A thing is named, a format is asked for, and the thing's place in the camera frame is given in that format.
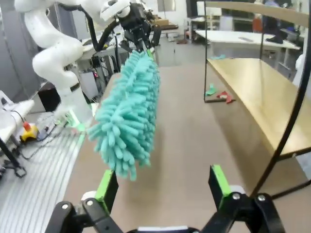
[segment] teal cloth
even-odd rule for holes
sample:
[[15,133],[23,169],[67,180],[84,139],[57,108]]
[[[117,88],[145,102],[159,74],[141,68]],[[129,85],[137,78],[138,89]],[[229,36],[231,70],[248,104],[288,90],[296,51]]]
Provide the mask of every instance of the teal cloth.
[[160,76],[147,53],[134,51],[88,130],[95,151],[116,175],[136,180],[136,163],[150,166],[154,146]]

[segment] green object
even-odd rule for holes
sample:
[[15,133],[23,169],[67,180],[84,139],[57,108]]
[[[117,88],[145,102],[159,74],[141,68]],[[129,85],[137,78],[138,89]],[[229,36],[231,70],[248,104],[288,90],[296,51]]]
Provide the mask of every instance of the green object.
[[160,76],[148,53],[133,51],[115,79],[109,96],[88,129],[99,152],[116,175],[136,180],[136,166],[150,166],[156,130]]
[[212,165],[211,171],[212,174],[210,174],[210,180],[208,183],[211,188],[215,203],[218,205],[218,209],[221,207],[224,198],[231,193],[231,188],[220,165]]
[[215,93],[217,92],[217,89],[214,87],[214,84],[210,84],[209,85],[209,90],[207,90],[205,92],[205,96],[211,96],[211,95],[214,95]]
[[114,199],[118,190],[118,182],[115,172],[106,170],[102,181],[96,191],[95,199],[102,203],[106,213],[110,214],[113,206]]
[[216,175],[223,197],[227,197],[231,193],[231,189],[222,168],[220,165],[213,165],[212,169]]
[[220,56],[214,56],[214,57],[211,57],[210,58],[211,60],[222,60],[222,59],[225,59],[225,55],[224,54],[222,54],[222,55],[220,55]]
[[148,56],[149,56],[150,58],[152,58],[152,59],[154,58],[150,50],[147,50],[147,54],[148,54]]

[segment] metal screw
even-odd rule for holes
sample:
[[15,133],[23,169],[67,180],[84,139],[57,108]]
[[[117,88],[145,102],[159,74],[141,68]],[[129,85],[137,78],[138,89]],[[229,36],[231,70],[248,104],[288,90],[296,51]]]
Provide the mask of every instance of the metal screw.
[[259,195],[258,200],[264,201],[264,200],[266,200],[266,197],[264,195]]
[[88,206],[91,206],[93,204],[93,201],[89,200],[87,203],[86,203]]
[[240,195],[238,193],[233,194],[232,197],[234,200],[240,199]]

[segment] person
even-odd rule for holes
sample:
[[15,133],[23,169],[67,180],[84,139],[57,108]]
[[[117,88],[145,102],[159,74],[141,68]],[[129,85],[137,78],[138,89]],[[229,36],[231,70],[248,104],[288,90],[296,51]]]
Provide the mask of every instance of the person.
[[[277,4],[275,0],[267,0],[264,3],[264,5],[279,7],[279,4]],[[279,19],[276,19],[273,17],[267,17],[267,16],[263,16],[262,20],[263,20],[264,33],[275,35],[272,38],[267,38],[266,41],[283,44],[283,39],[281,37],[281,31],[280,31],[281,21]]]

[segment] gray floor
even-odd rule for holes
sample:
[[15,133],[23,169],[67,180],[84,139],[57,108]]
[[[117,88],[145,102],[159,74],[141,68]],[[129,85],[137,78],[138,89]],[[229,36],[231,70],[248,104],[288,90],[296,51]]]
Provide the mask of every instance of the gray floor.
[[[158,48],[158,56],[159,56],[159,66],[160,67],[171,67],[171,66],[182,66],[191,63],[204,63],[205,58],[205,47],[203,45],[203,41],[199,41],[197,43],[190,43],[188,41],[187,44],[178,45],[175,42],[169,42],[166,38],[161,38],[160,47]],[[222,49],[215,50],[215,55],[224,54],[226,57],[242,57],[242,58],[259,58],[259,50],[248,50],[248,49]],[[293,80],[296,70],[295,63],[298,56],[301,52],[290,52],[290,57],[288,59],[287,66],[291,68],[291,70],[287,70],[283,66],[279,65],[278,71],[283,74],[289,80]],[[281,55],[281,61],[283,61],[285,55],[285,51],[283,51]],[[207,57],[211,57],[210,48],[207,49]],[[275,56],[272,56],[272,59],[268,57],[268,52],[265,51],[263,55],[263,60],[274,67]],[[297,157],[298,162],[300,163],[302,169],[306,173],[308,179],[311,179],[311,153],[301,155]]]

